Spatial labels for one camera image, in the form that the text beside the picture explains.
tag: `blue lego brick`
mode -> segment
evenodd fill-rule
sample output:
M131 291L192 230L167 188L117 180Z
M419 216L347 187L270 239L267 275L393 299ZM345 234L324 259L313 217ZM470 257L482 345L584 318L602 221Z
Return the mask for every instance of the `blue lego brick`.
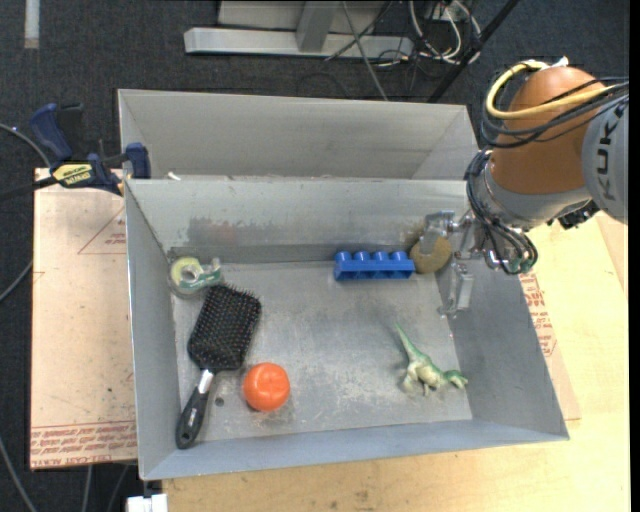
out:
M359 251L353 255L341 251L335 256L333 276L336 281L353 279L408 279L416 270L404 251L392 253Z

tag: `hair brush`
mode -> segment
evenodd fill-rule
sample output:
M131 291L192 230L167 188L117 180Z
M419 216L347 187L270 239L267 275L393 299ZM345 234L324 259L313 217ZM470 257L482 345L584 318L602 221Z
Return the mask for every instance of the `hair brush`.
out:
M178 448L189 448L196 440L215 375L242 366L261 311L260 301L250 292L226 284L207 291L187 343L189 356L202 374L178 420Z

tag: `gray metal tray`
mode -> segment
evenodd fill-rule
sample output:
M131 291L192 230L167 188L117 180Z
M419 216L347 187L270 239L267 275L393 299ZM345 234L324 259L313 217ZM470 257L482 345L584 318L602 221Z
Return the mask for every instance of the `gray metal tray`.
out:
M408 250L424 214L464 213L463 182L130 180L125 195L143 478L566 438L517 278L479 262L472 307L455 318L437 311L448 270L407 280L333 278L332 255L345 244ZM278 411L255 412L240 392L243 371L221 375L199 442L181 451L175 424L199 375L186 341L202 299L176 297L167 276L186 253L205 261L222 254L226 281L260 297L247 367L281 364L292 395ZM461 369L467 389L407 394L395 322L440 367Z

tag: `wire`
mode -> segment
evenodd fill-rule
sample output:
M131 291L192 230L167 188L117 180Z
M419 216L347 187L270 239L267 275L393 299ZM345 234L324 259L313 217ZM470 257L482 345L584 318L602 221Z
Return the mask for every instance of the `wire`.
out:
M347 89L346 85L344 85L340 80L338 80L337 77L335 77L331 73L325 73L325 72L322 72L322 71L315 72L315 73L309 73L307 75L303 75L298 80L298 82L296 83L296 96L300 96L300 85L301 84L303 84L305 81L307 81L310 78L321 78L321 77L322 78L328 78L335 85L337 85L338 88L340 89L340 92L342 92L342 94L344 95L345 98L348 98L348 99L352 99L353 98L353 96L351 95L351 93Z
M93 466L89 465L89 469L87 469L87 479L84 484L84 495L82 496L82 508L81 512L87 512L87 507L89 506L89 491L91 490L91 478L93 476Z
M26 142L31 147L31 149L33 149L36 153L38 153L45 167L47 168L51 167L51 162L47 158L47 155L45 155L44 152L38 147L38 145L35 142L33 142L29 137L27 137L23 133L20 133L18 130L4 123L0 123L0 129L6 131L7 133L10 133L11 135L18 137L23 142ZM0 202L5 201L7 199L12 199L16 196L19 196L25 193L32 192L33 190L37 190L39 188L48 187L49 185L54 185L55 183L57 183L55 179L45 178L43 180L36 181L35 183L32 183L26 187L19 187L19 188L10 190L9 192L3 192L2 194L0 194Z
M495 99L498 91L515 75L525 70L542 70L550 67L548 64L540 61L522 61L513 66L511 66L507 71L505 71L495 83L489 89L489 93L487 94L487 98L485 100L485 109L487 113L493 117L498 119L518 119L522 117L533 117L543 112L549 112L551 110L557 109L560 106L571 105L576 103L582 103L585 101L592 100L597 98L598 96L602 96L603 94L609 92L613 86L606 86L601 89L595 89L592 91L587 91L578 94L572 94L570 96L564 96L558 100L551 101L548 103L543 103L541 105L537 105L535 107L523 108L520 110L499 110L495 107Z
M455 0L454 2L452 2L452 4L455 4L465 14L468 22L471 25L471 29L475 31L476 35L479 37L481 34L480 25L478 24L476 19L472 16L471 11L459 0ZM424 30L422 30L418 22L418 17L416 15L416 9L415 9L415 2L409 1L407 3L407 6L409 10L409 18L411 20L411 25L413 26L414 31L418 35L418 38L422 41L422 43L428 50L428 52L420 51L418 52L418 55L420 57L440 60L442 62L446 62L447 64L459 65L461 61L459 59L456 59L455 57L457 57L462 52L462 49L463 49L462 35L460 34L460 30L458 29L456 22L451 16L450 6L445 5L441 7L440 19L442 19L442 17L445 16L447 18L448 23L451 25L451 28L453 29L453 33L456 37L456 48L453 50L449 49L445 52L439 52L438 50L436 50L434 46L426 39ZM436 9L436 5L434 5L433 8L431 9L431 13L429 15L430 20L433 19L435 9ZM480 52L476 52L475 55L473 55L473 57L469 59L468 64L474 62L479 56L480 56Z
M29 262L29 264L25 267L25 269L22 272L20 272L20 274L18 275L16 280L13 283L11 283L9 285L9 287L5 291L2 292L2 294L0 294L0 302L2 302L4 299L6 299L9 296L9 294L16 288L16 286L18 286L20 284L20 282L29 273L29 270L31 270L32 266L33 266L33 260L31 260Z
M389 1L387 2L387 5L380 11L380 13L378 14L378 16L375 17L375 19L369 23L359 34L359 37L362 37L364 35L366 35L367 32L369 32L369 30L371 30L375 25L377 25L377 23L382 19L382 17L389 11L389 9L391 8L391 5L393 4L393 2ZM342 55L344 52L350 50L353 45L356 44L356 38L353 38L353 41L351 41L350 43L344 45L342 48L340 48L337 52L333 53L332 55L330 55L329 57L327 57L325 60L325 62L333 60L337 57L340 57L340 55Z
M367 66L367 70L369 71L369 74L371 75L371 78L373 79L373 82L376 84L376 87L378 88L378 91L380 92L380 96L382 96L382 98L385 101L389 101L389 98L387 98L387 95L384 93L384 89L382 88L382 85L380 85L380 81L378 80L378 77L376 76L375 70L371 67L371 63L369 62L369 59L367 59L367 54L366 54L364 48L362 47L362 42L360 41L360 36L356 33L356 30L353 27L353 21L351 20L351 15L349 14L349 9L347 9L347 2L345 2L344 0L342 2L342 9L344 10L344 15L347 18L347 23L349 24L349 29L351 30L351 33L353 34L353 37L356 40L356 44L358 45L358 49L360 50L360 55L362 55L362 60L364 61L365 65Z
M42 161L44 162L44 164L47 167L51 167L51 163L49 162L49 159L47 158L47 155L45 155L44 152L29 137L27 137L26 135L20 133L18 130L14 130L13 128L11 128L11 126L8 126L8 125L3 124L3 123L0 123L0 128L5 130L6 132L10 133L11 135L15 135L19 139L22 139L24 142L29 144L29 146L31 146L31 148L36 153L38 153L38 155L40 155L40 158L42 158Z
M509 275L516 275L529 271L538 261L538 250L531 239L525 234L520 233L514 228L507 227L497 215L490 215L486 208L480 203L476 197L474 190L474 182L482 169L485 168L491 151L488 148L480 151L471 161L465 173L467 180L467 197L473 211L474 217L480 223L484 231L484 240L480 244L485 255L487 254L484 244L487 240L491 241L493 250L495 251L498 264L502 270ZM500 237L505 243L510 245L515 251L516 257L507 260L503 257L497 237Z
M386 55L387 53L392 53L394 57L389 60L384 60L383 56ZM397 66L401 62L406 62L408 60L409 60L409 55L404 53L402 50L385 50L381 52L380 55L378 55L378 58L376 59L376 62L373 65L376 67L376 69L388 68L388 67Z
M16 470L14 469L13 464L11 463L11 459L9 458L9 454L7 453L7 449L5 448L4 442L2 441L2 436L0 436L0 452L2 452L2 458L4 459L4 463L7 466L7 470L9 471L9 475L11 475L11 479L13 480L13 483L15 484L16 489L18 489L18 492L22 497L22 501L24 501L24 504L27 506L27 508L31 512L37 512L36 507L33 506L33 503L29 499L29 495L27 494L27 491L25 491L24 487L22 486L22 482L20 481L20 478L18 477L18 474L16 473Z
M118 492L120 492L120 487L122 486L122 482L124 481L124 477L127 475L127 471L131 466L129 464L125 464L122 473L120 473L120 477L118 478L118 482L111 493L111 498L109 498L109 504L107 505L106 512L111 512L111 509L116 503L116 499L118 498Z
M595 119L596 117L604 114L605 112L607 112L608 110L610 110L611 108L616 107L619 104L622 103L628 103L628 90L629 90L629 81L628 79L625 78L606 78L606 79L602 79L601 81L605 81L605 82L611 82L614 80L623 80L620 83L616 83L613 84L611 86L609 86L609 93L607 95L604 95L602 97L597 97L595 99L592 99L588 102L585 102L583 104L579 104L575 107L572 107L570 109L565 110L564 112L560 113L559 115L557 115L556 117L552 118L551 120L547 121L546 123L543 124L539 124L536 126L530 126L527 128L522 128L522 129L511 129L508 128L507 126L504 125L504 121L500 120L500 122L494 122L492 121L492 119L490 118L489 113L487 112L486 109L483 109L482 111L482 120L481 120L481 131L482 131L482 135L487 139L489 145L493 146L493 147L501 147L501 148L514 148L514 147L519 147L522 146L524 144L527 144L529 142L546 142L546 141L550 141L553 139L556 139L558 137L561 137L562 135L569 133L572 130L575 130L577 128L579 128L580 126L583 126L584 124L587 124L589 122L591 122L593 119ZM553 103L556 101L557 98L565 98L565 97L571 97L571 95L576 91L576 90L581 90L584 87L590 85L592 82L598 82L597 80L593 80L593 81L589 81L586 84L582 84L579 85L577 87L574 87L573 89L570 89L566 92L563 92L562 94L555 96L553 98L551 98L550 100L548 100L547 103ZM567 129L558 132L556 134L554 134L551 137L547 137L547 138L541 138L541 136L548 130L555 128L557 126L566 124L568 121L575 119L577 117L583 116L589 112L594 112L596 111L595 114L589 116L587 119L582 120L579 123L576 123L572 126L569 126ZM488 133L487 128L491 129L493 132L496 133L500 133L500 134L504 134L504 135L509 135L510 137L516 139L515 142L498 142L497 139Z

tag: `small figurine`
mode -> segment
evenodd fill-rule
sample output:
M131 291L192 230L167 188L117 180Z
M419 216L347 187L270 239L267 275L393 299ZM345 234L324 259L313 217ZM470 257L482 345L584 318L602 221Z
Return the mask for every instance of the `small figurine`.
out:
M430 389L437 390L447 382L450 382L458 389L463 389L469 382L458 370L449 370L443 372L438 368L431 358L420 352L411 342L406 333L399 324L396 323L396 329L402 340L402 345L409 356L409 366L407 367L407 375L402 381L402 387L405 391L413 391L413 383L422 383L424 386L425 396L429 394Z

